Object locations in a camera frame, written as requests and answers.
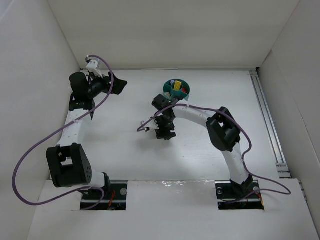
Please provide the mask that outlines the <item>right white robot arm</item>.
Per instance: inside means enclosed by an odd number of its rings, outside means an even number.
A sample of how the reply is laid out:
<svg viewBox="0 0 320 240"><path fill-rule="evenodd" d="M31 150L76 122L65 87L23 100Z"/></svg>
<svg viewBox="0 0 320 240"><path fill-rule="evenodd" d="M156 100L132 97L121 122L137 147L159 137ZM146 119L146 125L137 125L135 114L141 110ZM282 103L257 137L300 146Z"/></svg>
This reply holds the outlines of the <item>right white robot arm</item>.
<svg viewBox="0 0 320 240"><path fill-rule="evenodd" d="M187 107L186 101L175 99L170 101L159 94L152 101L152 106L159 112L155 117L155 134L157 139L170 140L176 137L174 120L185 119L205 127L212 145L221 151L230 173L230 185L232 190L243 196L249 192L253 183L253 177L244 167L240 148L241 130L235 123L233 116L225 107L221 107L218 113L211 115L206 110Z"/></svg>

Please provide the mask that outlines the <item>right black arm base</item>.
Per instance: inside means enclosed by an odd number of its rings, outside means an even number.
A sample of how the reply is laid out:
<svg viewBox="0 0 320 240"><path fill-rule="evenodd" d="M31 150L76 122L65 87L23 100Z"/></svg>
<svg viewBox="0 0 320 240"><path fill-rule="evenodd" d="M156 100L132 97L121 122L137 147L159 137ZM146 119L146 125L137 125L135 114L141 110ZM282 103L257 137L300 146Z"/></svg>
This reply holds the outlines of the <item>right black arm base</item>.
<svg viewBox="0 0 320 240"><path fill-rule="evenodd" d="M251 186L244 193L236 193L230 181L216 181L216 197L219 210L264 210L264 203L260 193L244 198L255 189L259 188L259 183L254 180Z"/></svg>

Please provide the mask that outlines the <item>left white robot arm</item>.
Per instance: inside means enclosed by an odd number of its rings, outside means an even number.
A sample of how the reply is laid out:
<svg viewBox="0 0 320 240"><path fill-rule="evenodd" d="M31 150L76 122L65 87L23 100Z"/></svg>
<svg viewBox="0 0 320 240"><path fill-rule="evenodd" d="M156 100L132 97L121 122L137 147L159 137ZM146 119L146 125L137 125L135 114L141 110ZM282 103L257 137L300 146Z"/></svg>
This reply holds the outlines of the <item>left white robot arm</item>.
<svg viewBox="0 0 320 240"><path fill-rule="evenodd" d="M119 95L128 83L110 73L95 76L83 72L73 73L69 81L72 94L65 122L67 127L56 146L46 151L53 184L57 188L88 186L110 192L110 178L104 172L93 170L82 141L94 117L95 97L101 93Z"/></svg>

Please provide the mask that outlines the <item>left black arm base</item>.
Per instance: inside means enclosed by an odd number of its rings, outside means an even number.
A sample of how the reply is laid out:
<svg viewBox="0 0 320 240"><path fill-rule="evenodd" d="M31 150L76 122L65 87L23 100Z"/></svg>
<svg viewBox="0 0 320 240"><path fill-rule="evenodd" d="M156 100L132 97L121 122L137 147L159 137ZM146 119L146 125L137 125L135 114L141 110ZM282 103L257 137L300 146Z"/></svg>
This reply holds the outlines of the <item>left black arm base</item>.
<svg viewBox="0 0 320 240"><path fill-rule="evenodd" d="M127 180L112 180L110 190L105 191L103 199L102 193L96 189L81 191L80 209L87 211L125 211L127 205Z"/></svg>

